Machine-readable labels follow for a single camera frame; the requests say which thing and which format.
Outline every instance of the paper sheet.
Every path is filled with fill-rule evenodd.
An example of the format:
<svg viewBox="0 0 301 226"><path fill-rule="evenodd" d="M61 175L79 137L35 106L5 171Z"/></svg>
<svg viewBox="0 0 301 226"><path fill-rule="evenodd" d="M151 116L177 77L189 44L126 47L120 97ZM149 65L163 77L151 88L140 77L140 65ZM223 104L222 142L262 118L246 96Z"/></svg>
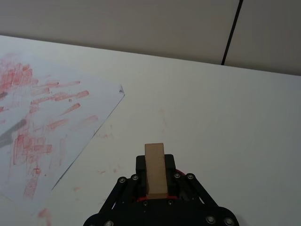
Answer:
<svg viewBox="0 0 301 226"><path fill-rule="evenodd" d="M28 54L0 59L0 191L34 213L124 96Z"/></svg>

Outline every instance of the screw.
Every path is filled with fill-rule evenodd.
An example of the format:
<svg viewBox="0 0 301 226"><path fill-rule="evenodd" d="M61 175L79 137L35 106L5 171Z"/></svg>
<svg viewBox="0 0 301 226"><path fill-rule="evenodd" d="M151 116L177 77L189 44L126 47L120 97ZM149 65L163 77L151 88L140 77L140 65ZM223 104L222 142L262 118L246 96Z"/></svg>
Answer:
<svg viewBox="0 0 301 226"><path fill-rule="evenodd" d="M113 225L114 225L114 223L109 220L109 221L105 222L103 226L113 226Z"/></svg>
<svg viewBox="0 0 301 226"><path fill-rule="evenodd" d="M192 174L188 174L187 177L188 177L188 179L190 179L190 180L194 178L194 176L193 176Z"/></svg>
<svg viewBox="0 0 301 226"><path fill-rule="evenodd" d="M126 181L125 178L121 178L121 179L119 180L120 183L124 183L125 181Z"/></svg>
<svg viewBox="0 0 301 226"><path fill-rule="evenodd" d="M180 176L181 176L181 175L180 175L179 173L175 173L175 174L174 174L174 177L175 177L175 178L180 178Z"/></svg>
<svg viewBox="0 0 301 226"><path fill-rule="evenodd" d="M138 180L138 176L137 175L133 175L132 179L133 180Z"/></svg>
<svg viewBox="0 0 301 226"><path fill-rule="evenodd" d="M224 222L227 226L234 226L234 220L232 220L231 218L225 218Z"/></svg>
<svg viewBox="0 0 301 226"><path fill-rule="evenodd" d="M215 224L215 218L213 216L207 216L206 221L211 225Z"/></svg>

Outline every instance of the table surface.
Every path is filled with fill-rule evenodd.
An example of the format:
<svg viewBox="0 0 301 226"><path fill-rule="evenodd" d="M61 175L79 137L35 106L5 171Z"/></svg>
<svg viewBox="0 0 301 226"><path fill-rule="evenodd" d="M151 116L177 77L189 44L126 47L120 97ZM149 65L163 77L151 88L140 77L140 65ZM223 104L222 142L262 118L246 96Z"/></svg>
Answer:
<svg viewBox="0 0 301 226"><path fill-rule="evenodd" d="M160 143L241 226L298 225L301 77L0 36L34 55L123 85L125 98L41 206L81 226L145 143ZM46 226L0 196L1 225Z"/></svg>

